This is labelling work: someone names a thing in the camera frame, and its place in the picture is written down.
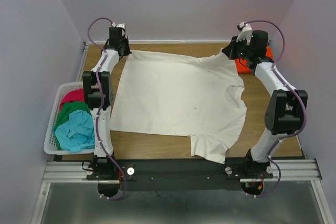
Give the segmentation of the white t-shirt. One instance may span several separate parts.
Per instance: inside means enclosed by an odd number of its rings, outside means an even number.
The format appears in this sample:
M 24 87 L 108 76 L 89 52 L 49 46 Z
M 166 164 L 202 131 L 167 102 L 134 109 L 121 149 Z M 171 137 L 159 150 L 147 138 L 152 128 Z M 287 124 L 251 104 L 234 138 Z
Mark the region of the white t-shirt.
M 245 123 L 244 88 L 223 53 L 195 58 L 135 50 L 122 71 L 110 129 L 188 136 L 191 155 L 223 163 Z

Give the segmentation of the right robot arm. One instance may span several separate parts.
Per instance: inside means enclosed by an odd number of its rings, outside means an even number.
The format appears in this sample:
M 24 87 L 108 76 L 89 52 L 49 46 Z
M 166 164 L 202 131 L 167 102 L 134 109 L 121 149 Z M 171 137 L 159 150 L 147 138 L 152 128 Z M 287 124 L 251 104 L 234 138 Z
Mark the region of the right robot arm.
M 259 141 L 241 159 L 229 159 L 225 172 L 233 178 L 256 178 L 270 172 L 270 159 L 281 142 L 299 133 L 306 124 L 308 94 L 289 84 L 266 55 L 268 33 L 262 30 L 240 29 L 222 52 L 230 59 L 242 59 L 268 93 L 264 122 Z

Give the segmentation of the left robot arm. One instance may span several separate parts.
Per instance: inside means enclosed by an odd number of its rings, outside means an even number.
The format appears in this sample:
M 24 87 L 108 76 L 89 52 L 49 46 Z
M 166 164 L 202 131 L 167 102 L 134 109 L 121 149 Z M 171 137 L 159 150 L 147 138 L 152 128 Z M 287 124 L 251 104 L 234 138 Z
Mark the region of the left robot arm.
M 125 24 L 109 28 L 109 39 L 101 49 L 97 64 L 82 74 L 85 104 L 90 109 L 94 125 L 95 149 L 91 163 L 96 179 L 123 178 L 124 172 L 113 157 L 110 136 L 110 115 L 113 104 L 111 74 L 117 63 L 131 53 Z

